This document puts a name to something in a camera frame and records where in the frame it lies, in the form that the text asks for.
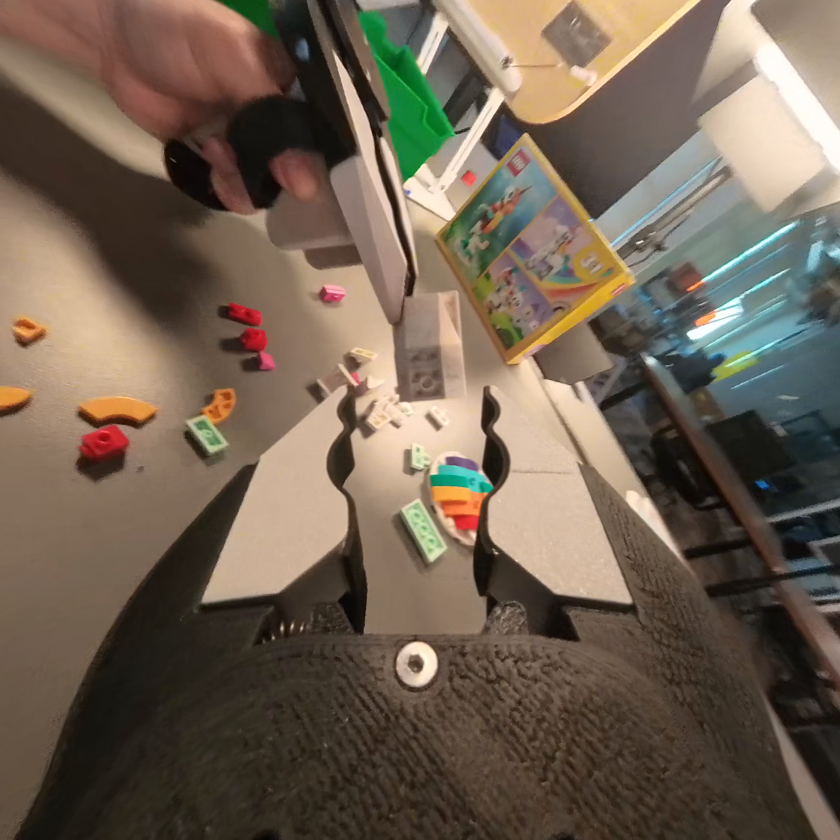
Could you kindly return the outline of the orange arc lego piece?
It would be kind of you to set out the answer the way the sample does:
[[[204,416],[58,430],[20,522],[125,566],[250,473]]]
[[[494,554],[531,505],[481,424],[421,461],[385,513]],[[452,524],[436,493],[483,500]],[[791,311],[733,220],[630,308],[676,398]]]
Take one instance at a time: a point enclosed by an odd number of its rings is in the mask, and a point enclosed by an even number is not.
[[[77,407],[80,417],[96,427],[111,424],[141,427],[154,419],[157,406],[129,396],[101,396],[80,403]]]

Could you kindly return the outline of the bright red lego brick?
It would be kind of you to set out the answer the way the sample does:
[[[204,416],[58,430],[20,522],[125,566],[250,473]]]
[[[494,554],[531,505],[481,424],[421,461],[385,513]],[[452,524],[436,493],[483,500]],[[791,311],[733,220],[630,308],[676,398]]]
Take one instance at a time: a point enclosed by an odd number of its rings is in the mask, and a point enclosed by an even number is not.
[[[129,446],[130,441],[121,427],[112,424],[85,434],[81,439],[79,453],[84,460],[99,464],[123,457]]]

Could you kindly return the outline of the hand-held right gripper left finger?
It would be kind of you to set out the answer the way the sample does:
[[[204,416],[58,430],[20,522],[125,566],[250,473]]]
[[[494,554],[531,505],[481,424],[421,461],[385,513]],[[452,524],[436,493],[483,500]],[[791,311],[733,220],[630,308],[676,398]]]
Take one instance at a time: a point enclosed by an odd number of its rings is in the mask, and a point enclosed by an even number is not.
[[[201,607],[268,604],[289,622],[337,603],[364,630],[361,531],[345,489],[355,425],[354,397],[341,386],[259,457]]]

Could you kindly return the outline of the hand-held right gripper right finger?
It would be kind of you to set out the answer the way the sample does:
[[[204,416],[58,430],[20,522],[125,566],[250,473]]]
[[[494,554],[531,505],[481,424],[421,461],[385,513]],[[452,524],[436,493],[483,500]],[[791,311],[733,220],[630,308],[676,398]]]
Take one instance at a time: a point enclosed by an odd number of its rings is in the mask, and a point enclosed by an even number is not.
[[[487,612],[519,604],[531,632],[569,632],[570,610],[631,615],[633,596],[582,464],[499,387],[484,388],[474,576]]]

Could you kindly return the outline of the rainbow lego plate assembly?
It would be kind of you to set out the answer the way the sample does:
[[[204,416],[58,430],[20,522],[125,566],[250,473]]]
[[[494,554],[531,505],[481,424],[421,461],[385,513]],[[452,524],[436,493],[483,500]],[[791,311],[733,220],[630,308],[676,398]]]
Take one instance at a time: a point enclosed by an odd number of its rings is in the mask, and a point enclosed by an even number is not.
[[[494,489],[483,469],[458,451],[444,451],[432,460],[423,486],[445,535],[473,549],[482,506]]]

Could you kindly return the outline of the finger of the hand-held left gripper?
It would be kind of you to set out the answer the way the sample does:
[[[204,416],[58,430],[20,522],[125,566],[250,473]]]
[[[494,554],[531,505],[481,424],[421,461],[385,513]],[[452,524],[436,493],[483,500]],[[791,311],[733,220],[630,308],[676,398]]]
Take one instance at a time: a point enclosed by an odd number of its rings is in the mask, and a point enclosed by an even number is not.
[[[413,220],[408,211],[402,172],[390,130],[386,123],[380,125],[380,130],[380,174],[392,209],[396,235],[406,258],[403,297],[410,298],[414,294],[418,276]]]
[[[336,49],[329,51],[329,67],[355,143],[350,157],[331,168],[330,182],[385,318],[399,323],[406,258],[380,174],[380,125],[371,121]]]

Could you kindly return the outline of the yellow lego set box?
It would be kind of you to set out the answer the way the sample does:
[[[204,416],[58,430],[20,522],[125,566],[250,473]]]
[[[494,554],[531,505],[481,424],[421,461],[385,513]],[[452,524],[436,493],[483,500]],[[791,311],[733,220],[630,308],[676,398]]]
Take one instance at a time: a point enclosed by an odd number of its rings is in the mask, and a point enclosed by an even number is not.
[[[435,238],[507,364],[588,322],[635,282],[526,133]]]

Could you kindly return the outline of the large white lego brick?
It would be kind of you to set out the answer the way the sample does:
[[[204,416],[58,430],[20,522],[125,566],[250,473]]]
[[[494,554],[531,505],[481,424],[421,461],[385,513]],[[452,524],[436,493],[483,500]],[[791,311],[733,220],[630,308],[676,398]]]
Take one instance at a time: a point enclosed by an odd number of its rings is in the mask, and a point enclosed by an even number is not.
[[[466,396],[459,294],[423,293],[404,301],[394,330],[396,391],[403,402]]]

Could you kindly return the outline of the person's left hand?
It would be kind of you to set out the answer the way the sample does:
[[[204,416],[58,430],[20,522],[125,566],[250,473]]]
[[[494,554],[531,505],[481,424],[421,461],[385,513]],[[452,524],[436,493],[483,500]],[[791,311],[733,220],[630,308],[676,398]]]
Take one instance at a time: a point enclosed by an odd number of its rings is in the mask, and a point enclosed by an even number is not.
[[[129,119],[160,141],[206,132],[202,156],[226,209],[256,211],[224,139],[240,107],[288,93],[281,45],[218,2],[96,2],[99,76]]]

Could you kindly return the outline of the small mint lego plate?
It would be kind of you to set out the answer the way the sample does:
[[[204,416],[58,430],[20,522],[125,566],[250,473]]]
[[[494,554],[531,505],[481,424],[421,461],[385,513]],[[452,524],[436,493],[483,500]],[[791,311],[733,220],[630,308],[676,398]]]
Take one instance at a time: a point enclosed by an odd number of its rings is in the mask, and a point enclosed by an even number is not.
[[[186,419],[185,433],[206,458],[213,458],[228,450],[228,441],[206,415]]]

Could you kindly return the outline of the green plastic bin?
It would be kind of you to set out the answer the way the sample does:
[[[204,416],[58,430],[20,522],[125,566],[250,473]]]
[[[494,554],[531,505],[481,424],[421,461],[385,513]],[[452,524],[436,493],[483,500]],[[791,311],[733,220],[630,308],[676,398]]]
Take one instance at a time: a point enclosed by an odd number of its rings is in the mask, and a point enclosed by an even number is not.
[[[258,206],[274,194],[270,164],[280,155],[317,154],[330,174],[355,150],[329,67],[331,49],[338,51],[371,121],[387,124],[403,182],[453,135],[410,50],[391,44],[379,13],[361,11],[356,2],[264,6],[296,80],[288,93],[240,107],[224,130]]]

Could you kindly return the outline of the pile of small white pieces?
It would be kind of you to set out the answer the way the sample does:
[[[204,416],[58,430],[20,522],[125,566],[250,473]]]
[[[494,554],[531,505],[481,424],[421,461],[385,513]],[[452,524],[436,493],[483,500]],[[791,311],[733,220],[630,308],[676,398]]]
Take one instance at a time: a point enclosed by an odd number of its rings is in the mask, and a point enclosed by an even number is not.
[[[355,397],[371,395],[371,402],[362,414],[362,424],[371,432],[386,425],[401,427],[413,415],[415,403],[446,398],[446,372],[436,351],[418,351],[406,360],[399,360],[396,366],[399,382],[391,392],[385,392],[384,379],[368,371],[378,357],[372,350],[353,346],[341,362],[314,382],[316,396],[325,400],[341,388]]]

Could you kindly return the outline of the large mint lego plate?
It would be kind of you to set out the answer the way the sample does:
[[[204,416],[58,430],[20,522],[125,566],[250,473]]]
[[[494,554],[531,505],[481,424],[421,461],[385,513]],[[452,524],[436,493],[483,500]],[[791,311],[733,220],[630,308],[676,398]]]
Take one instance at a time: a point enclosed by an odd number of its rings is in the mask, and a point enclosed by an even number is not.
[[[405,504],[398,516],[426,566],[435,564],[446,554],[447,543],[420,499]]]

